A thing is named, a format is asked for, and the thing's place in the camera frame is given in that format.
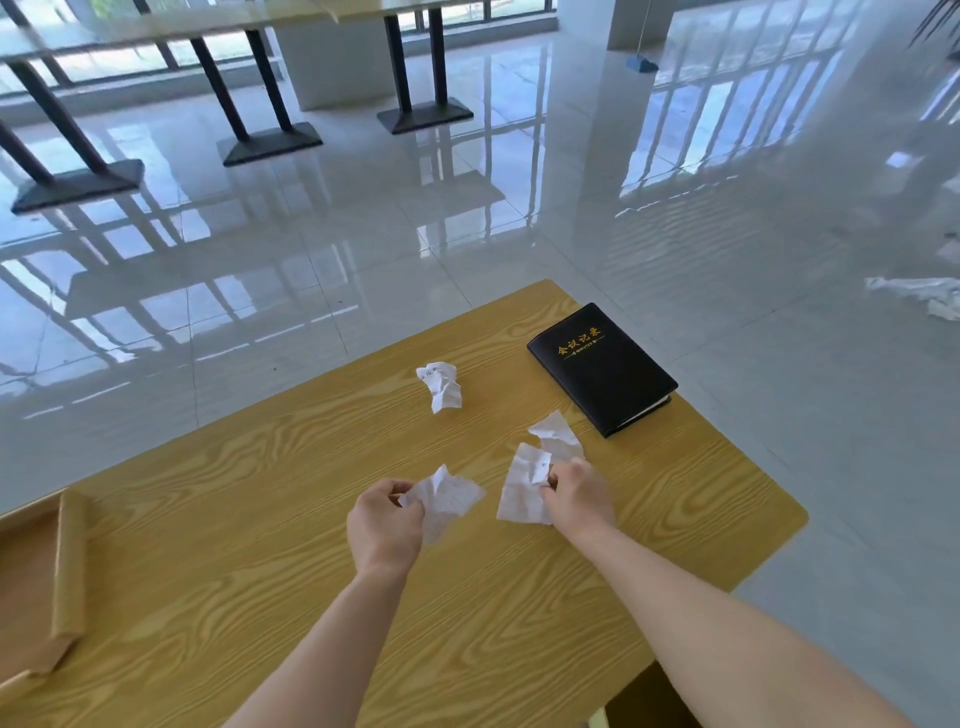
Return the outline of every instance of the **torn paper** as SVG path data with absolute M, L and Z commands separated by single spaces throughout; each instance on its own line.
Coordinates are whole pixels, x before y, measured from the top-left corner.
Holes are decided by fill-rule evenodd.
M 540 438 L 540 449 L 553 455 L 554 461 L 563 462 L 584 456 L 584 447 L 573 434 L 564 416 L 557 410 L 530 427 L 530 434 Z
M 472 480 L 451 475 L 446 465 L 421 480 L 397 502 L 406 508 L 415 500 L 423 503 L 423 542 L 435 544 L 450 523 L 463 516 L 486 494 Z
M 435 361 L 425 367 L 417 369 L 417 376 L 430 389 L 433 395 L 433 413 L 437 414 L 444 407 L 462 407 L 463 397 L 460 394 L 460 385 L 457 384 L 457 368 L 445 361 Z
M 879 288 L 926 301 L 930 316 L 960 321 L 960 279 L 867 279 L 867 290 Z
M 546 450 L 520 443 L 500 494 L 500 505 L 496 509 L 499 520 L 552 523 L 540 494 L 540 486 L 546 484 L 546 477 L 550 473 L 550 457 Z

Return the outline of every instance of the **blue object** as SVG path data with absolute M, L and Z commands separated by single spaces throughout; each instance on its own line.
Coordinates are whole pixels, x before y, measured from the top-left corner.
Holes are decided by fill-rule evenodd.
M 649 61 L 641 55 L 633 56 L 632 58 L 627 59 L 627 68 L 630 68 L 637 73 L 656 73 L 660 70 L 660 67 L 656 65 L 653 61 Z

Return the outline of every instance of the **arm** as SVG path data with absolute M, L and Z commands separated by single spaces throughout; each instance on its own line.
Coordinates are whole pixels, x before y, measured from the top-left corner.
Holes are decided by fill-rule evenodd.
M 423 505 L 391 496 L 413 483 L 381 480 L 347 517 L 357 574 L 225 728 L 347 728 L 356 722 L 407 572 L 420 553 Z
M 574 460 L 543 488 L 553 523 L 603 574 L 707 728 L 910 723 L 796 632 L 616 529 L 607 485 Z

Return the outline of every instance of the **white pillar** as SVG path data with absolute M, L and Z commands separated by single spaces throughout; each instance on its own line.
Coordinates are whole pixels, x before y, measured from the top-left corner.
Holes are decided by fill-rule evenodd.
M 666 39 L 676 0 L 563 0 L 557 8 L 560 30 L 611 51 L 633 51 L 647 14 L 643 44 Z
M 394 93 L 387 32 L 379 18 L 343 25 L 329 19 L 284 24 L 274 34 L 301 111 Z

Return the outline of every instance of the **forearm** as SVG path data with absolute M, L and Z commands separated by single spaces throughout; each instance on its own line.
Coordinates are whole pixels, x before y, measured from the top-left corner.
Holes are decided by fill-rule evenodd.
M 827 653 L 616 529 L 595 529 L 575 545 L 707 728 L 909 725 Z
M 356 722 L 406 576 L 358 574 L 225 728 L 347 728 Z

